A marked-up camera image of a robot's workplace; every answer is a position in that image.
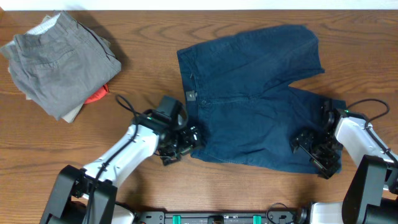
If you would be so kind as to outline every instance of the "red fabric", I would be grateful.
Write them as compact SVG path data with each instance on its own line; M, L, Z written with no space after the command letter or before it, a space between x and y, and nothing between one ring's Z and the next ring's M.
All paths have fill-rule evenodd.
M109 93L108 84L103 85L99 90L92 94L86 101L85 104L95 102Z

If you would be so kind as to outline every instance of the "blue denim shorts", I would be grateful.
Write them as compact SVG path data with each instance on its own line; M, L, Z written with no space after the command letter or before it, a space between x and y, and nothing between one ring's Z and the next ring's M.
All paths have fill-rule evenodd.
M205 147L192 157L317 174L289 140L303 128L322 132L328 98L289 87L324 73L318 39L304 26L243 32L177 52L190 124ZM345 107L345 102L334 100Z

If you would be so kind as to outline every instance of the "folded gray pants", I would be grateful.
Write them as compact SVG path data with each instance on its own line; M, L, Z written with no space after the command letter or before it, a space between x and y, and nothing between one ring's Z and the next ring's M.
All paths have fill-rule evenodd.
M45 33L15 35L14 42L0 49L14 83L57 120L121 70L101 38L66 12Z

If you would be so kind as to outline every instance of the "wood grain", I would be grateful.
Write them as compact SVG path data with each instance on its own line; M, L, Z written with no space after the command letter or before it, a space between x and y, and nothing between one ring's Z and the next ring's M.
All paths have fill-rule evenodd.
M6 12L0 44L23 34L51 12ZM37 223L54 180L67 164L81 167L124 134L131 114L118 106L126 95L138 111L162 95L183 101L176 51L244 30L305 24L320 39L326 73L292 86L346 100L386 100L391 113L373 122L377 133L398 148L398 14L396 11L74 11L71 15L108 39L123 70L109 83L111 94L83 107L75 122L55 121L26 101L0 57L0 220ZM358 105L369 116L384 108ZM343 154L343 171L330 180L236 164L184 157L163 167L151 157L128 177L118 200L137 209L169 211L265 210L274 202L290 207L309 201L341 201L356 167Z
M1 18L2 18L3 14L4 14L4 10L0 7L0 21L1 21Z

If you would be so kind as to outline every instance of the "shorts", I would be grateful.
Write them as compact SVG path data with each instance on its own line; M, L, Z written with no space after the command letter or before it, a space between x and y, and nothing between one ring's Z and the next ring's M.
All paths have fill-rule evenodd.
M58 120L119 73L121 63L100 37L68 13L55 19L43 34L15 35L0 53L9 60L18 89Z
M322 132L328 98L289 87L324 73L318 39L304 26L243 32L177 52L190 125L205 147L192 157L286 172L317 174L290 138L302 128ZM345 108L345 102L334 100Z

